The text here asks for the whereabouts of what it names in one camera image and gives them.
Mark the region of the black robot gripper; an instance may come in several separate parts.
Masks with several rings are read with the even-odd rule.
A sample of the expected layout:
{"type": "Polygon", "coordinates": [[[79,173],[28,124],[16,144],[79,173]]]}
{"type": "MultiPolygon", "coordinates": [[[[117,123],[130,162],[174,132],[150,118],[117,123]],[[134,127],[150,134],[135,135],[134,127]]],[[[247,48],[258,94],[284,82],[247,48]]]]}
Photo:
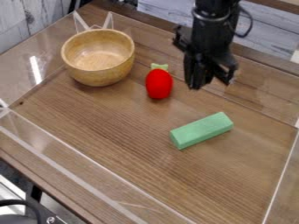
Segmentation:
{"type": "Polygon", "coordinates": [[[226,85],[232,82],[239,63],[230,45],[239,21],[239,9],[208,13],[194,8],[192,28],[178,25],[172,44],[184,53],[184,81],[190,89],[199,90],[215,76],[226,85]]]}

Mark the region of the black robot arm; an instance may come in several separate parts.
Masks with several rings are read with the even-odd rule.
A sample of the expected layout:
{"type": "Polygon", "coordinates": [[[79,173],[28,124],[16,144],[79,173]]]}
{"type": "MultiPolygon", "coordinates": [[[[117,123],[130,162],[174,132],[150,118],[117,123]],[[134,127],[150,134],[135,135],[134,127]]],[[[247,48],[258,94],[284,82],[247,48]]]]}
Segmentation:
{"type": "Polygon", "coordinates": [[[178,25],[172,44],[184,53],[184,82],[199,90],[218,78],[230,84],[239,63],[230,50],[239,21],[239,0],[195,0],[192,27],[178,25]]]}

